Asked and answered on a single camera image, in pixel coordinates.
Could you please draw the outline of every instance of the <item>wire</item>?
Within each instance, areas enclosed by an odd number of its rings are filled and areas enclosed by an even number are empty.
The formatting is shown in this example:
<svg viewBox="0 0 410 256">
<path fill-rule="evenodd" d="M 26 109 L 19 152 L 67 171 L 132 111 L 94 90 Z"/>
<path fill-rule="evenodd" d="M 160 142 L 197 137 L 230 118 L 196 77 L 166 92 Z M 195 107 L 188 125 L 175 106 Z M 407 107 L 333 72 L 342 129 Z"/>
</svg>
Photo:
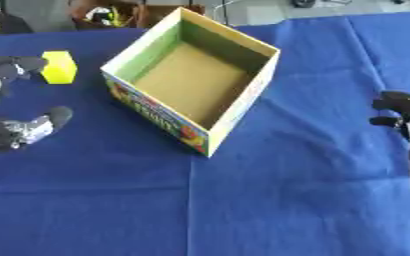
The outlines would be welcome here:
<svg viewBox="0 0 410 256">
<path fill-rule="evenodd" d="M 227 12 L 227 1 L 226 0 L 222 0 L 222 8 L 223 8 L 223 11 L 224 11 L 225 25 L 228 26 L 228 12 Z"/>
<path fill-rule="evenodd" d="M 230 22 L 229 22 L 229 19 L 228 19 L 228 13 L 226 11 L 227 10 L 227 5 L 234 4 L 234 3 L 237 3 L 237 2 L 240 2 L 240 1 L 242 1 L 242 0 L 232 0 L 230 2 L 227 2 L 226 0 L 222 0 L 222 4 L 214 7 L 214 9 L 213 9 L 213 19 L 217 20 L 217 11 L 220 8 L 223 8 L 223 10 L 224 10 L 224 22 L 228 26 L 230 24 Z"/>
</svg>

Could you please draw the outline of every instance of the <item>floor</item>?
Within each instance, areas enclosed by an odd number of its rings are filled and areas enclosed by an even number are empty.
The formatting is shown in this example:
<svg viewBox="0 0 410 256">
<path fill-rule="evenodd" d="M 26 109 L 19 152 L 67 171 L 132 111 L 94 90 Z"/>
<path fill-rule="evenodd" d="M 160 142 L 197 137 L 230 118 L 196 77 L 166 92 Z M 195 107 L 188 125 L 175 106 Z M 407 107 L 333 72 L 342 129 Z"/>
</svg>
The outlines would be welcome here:
<svg viewBox="0 0 410 256">
<path fill-rule="evenodd" d="M 222 0 L 195 0 L 207 7 L 207 15 L 223 21 Z M 314 8 L 297 9 L 290 6 L 290 0 L 227 0 L 228 17 L 232 25 L 258 25 L 277 23 L 297 17 L 332 16 L 410 11 L 408 3 L 396 5 L 391 0 L 352 0 L 351 4 L 324 2 L 320 0 Z M 36 31 L 64 31 L 73 29 L 67 16 L 67 0 L 6 0 L 9 13 L 27 20 Z M 148 0 L 150 4 L 182 4 L 187 0 Z"/>
</svg>

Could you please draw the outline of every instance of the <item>yellow block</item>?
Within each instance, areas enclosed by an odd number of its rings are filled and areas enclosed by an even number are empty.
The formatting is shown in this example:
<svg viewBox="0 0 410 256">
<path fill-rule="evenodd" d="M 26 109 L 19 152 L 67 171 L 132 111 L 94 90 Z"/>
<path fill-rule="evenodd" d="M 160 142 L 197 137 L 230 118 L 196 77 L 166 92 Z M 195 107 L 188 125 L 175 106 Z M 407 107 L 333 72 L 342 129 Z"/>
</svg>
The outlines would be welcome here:
<svg viewBox="0 0 410 256">
<path fill-rule="evenodd" d="M 71 84 L 77 73 L 77 66 L 68 51 L 44 52 L 48 65 L 41 72 L 48 84 Z"/>
</svg>

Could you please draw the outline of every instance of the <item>cardboard box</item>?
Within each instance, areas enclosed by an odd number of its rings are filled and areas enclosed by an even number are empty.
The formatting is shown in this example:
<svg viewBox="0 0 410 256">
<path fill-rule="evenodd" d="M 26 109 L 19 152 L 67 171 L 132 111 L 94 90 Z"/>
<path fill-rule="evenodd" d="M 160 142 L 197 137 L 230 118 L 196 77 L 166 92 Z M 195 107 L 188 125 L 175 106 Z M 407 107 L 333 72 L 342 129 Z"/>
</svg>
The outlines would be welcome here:
<svg viewBox="0 0 410 256">
<path fill-rule="evenodd" d="M 114 97 L 210 157 L 270 82 L 279 55 L 179 8 L 102 72 Z"/>
</svg>

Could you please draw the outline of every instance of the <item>box label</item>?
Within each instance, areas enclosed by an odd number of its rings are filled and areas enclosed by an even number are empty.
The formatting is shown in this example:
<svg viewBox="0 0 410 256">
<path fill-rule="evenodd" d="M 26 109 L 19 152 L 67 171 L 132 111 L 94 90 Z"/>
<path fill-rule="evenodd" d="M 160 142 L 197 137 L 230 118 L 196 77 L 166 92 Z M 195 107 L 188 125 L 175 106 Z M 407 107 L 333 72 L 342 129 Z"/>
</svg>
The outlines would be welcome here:
<svg viewBox="0 0 410 256">
<path fill-rule="evenodd" d="M 197 151 L 208 154 L 208 135 L 133 88 L 105 76 L 111 94 Z"/>
</svg>

